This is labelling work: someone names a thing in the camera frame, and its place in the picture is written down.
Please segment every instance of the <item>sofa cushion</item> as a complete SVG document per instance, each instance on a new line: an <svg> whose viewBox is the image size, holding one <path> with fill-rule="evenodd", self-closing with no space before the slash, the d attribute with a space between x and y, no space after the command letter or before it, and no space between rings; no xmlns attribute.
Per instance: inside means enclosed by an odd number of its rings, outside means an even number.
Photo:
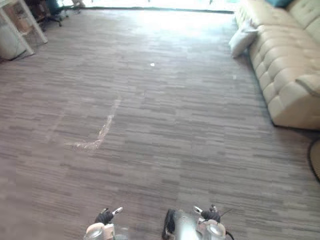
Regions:
<svg viewBox="0 0 320 240"><path fill-rule="evenodd" d="M320 72L301 75L295 81L312 96L320 98Z"/></svg>
<svg viewBox="0 0 320 240"><path fill-rule="evenodd" d="M320 0L295 0L286 10L305 29L320 17Z"/></svg>
<svg viewBox="0 0 320 240"><path fill-rule="evenodd" d="M262 25L258 30L250 57L268 104L299 76L320 71L320 46L299 28Z"/></svg>
<svg viewBox="0 0 320 240"><path fill-rule="evenodd" d="M266 1L276 8L285 8L293 0L266 0Z"/></svg>
<svg viewBox="0 0 320 240"><path fill-rule="evenodd" d="M273 7L266 1L244 0L239 11L242 18L251 18L257 27L260 25L301 27L285 9Z"/></svg>
<svg viewBox="0 0 320 240"><path fill-rule="evenodd" d="M305 29L320 44L320 16Z"/></svg>

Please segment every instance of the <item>cable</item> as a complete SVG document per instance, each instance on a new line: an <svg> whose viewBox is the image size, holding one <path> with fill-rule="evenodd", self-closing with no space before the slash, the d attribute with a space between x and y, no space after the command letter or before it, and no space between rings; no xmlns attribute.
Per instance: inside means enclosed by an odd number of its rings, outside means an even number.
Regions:
<svg viewBox="0 0 320 240"><path fill-rule="evenodd" d="M235 240L234 236L232 236L232 234L227 230L225 230L225 235L229 235L232 240Z"/></svg>

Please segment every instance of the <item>wire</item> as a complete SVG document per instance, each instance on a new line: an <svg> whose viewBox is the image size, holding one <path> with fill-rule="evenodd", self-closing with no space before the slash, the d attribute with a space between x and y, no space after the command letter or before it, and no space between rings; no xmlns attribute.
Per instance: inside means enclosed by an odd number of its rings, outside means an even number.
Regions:
<svg viewBox="0 0 320 240"><path fill-rule="evenodd" d="M222 213L222 214L220 215L220 217L222 217L223 215L227 214L228 212L231 212L232 210L233 210L233 209L230 208L229 210L227 210L227 211L225 211L224 213Z"/></svg>
<svg viewBox="0 0 320 240"><path fill-rule="evenodd" d="M234 236L227 230L225 230L225 235L229 235L232 240L235 240Z"/></svg>

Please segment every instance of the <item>sofa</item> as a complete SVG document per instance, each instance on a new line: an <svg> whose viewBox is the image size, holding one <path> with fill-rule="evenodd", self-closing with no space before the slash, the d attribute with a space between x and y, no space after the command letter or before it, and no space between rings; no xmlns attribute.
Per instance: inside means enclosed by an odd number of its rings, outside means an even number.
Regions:
<svg viewBox="0 0 320 240"><path fill-rule="evenodd" d="M320 130L320 0L242 0L235 19L258 29L249 56L272 122Z"/></svg>

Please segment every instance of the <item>throw pillow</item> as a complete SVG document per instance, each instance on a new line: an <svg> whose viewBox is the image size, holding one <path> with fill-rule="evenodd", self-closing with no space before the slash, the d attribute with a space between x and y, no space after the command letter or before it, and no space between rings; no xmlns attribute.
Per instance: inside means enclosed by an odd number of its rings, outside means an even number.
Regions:
<svg viewBox="0 0 320 240"><path fill-rule="evenodd" d="M252 21L246 20L229 42L232 57L235 58L242 54L255 40L257 33L258 30L254 27Z"/></svg>
<svg viewBox="0 0 320 240"><path fill-rule="evenodd" d="M293 0L266 0L272 6L277 8L286 8Z"/></svg>

